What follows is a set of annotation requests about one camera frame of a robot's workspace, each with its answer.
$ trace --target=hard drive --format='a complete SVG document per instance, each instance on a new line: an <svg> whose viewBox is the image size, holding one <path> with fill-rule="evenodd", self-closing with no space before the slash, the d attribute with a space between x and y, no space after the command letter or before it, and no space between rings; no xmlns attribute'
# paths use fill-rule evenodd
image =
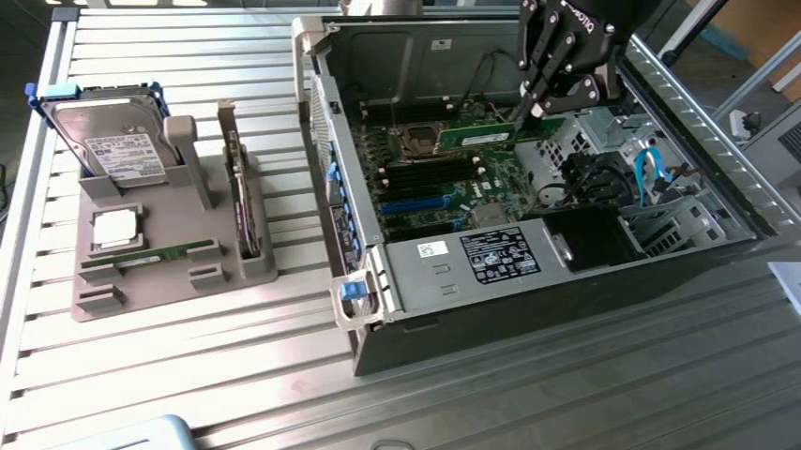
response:
<svg viewBox="0 0 801 450"><path fill-rule="evenodd" d="M170 112L157 83L83 90L57 84L35 101L86 176L109 175L121 188L167 182L165 169L182 160L165 137Z"/></svg>

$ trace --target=blue pcie slot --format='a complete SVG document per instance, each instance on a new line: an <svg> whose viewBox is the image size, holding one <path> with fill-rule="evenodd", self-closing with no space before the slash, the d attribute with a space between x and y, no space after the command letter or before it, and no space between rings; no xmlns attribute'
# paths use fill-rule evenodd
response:
<svg viewBox="0 0 801 450"><path fill-rule="evenodd" d="M453 194L449 194L440 197L429 197L428 199L416 200L413 202L386 203L381 206L381 214L392 216L393 214L446 209L449 204L452 204L452 197Z"/></svg>

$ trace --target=blue tab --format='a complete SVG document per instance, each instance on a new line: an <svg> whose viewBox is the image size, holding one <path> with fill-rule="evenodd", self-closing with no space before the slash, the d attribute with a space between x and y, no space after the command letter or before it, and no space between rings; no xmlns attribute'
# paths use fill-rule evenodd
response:
<svg viewBox="0 0 801 450"><path fill-rule="evenodd" d="M81 87L74 82L61 82L51 84L46 88L46 100L77 100L81 96Z"/></svg>
<svg viewBox="0 0 801 450"><path fill-rule="evenodd" d="M165 100L165 89L162 88L162 84L158 82L150 82L149 89L155 99L155 104L159 106L159 111L165 117L171 116L171 109L167 107L167 101Z"/></svg>
<svg viewBox="0 0 801 450"><path fill-rule="evenodd" d="M330 166L329 166L329 173L328 173L328 179L329 181L333 181L336 179L336 175L338 174L337 171L337 162L334 161Z"/></svg>
<svg viewBox="0 0 801 450"><path fill-rule="evenodd" d="M29 96L29 106L34 109L39 107L39 99L37 98L37 83L30 82L26 84L26 95Z"/></svg>
<svg viewBox="0 0 801 450"><path fill-rule="evenodd" d="M340 299L356 300L368 297L368 283L365 281L353 281L340 286Z"/></svg>

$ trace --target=metal workbench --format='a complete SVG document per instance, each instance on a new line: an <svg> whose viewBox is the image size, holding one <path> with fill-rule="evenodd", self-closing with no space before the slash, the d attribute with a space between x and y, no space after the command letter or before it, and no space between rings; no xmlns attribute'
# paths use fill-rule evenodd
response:
<svg viewBox="0 0 801 450"><path fill-rule="evenodd" d="M158 80L220 152L218 98L260 157L282 276L94 322L70 317L78 162L37 115L0 255L5 448L173 413L204 448L790 448L801 326L766 261L792 238L637 307L352 376L292 83L290 22L333 9L85 9L57 22L41 83Z"/></svg>

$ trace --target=power supply label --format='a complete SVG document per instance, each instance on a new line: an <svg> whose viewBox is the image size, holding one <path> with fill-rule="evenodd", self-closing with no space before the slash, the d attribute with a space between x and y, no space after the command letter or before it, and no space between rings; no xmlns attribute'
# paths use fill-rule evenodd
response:
<svg viewBox="0 0 801 450"><path fill-rule="evenodd" d="M541 272L527 236L519 227L463 236L476 279L492 284Z"/></svg>

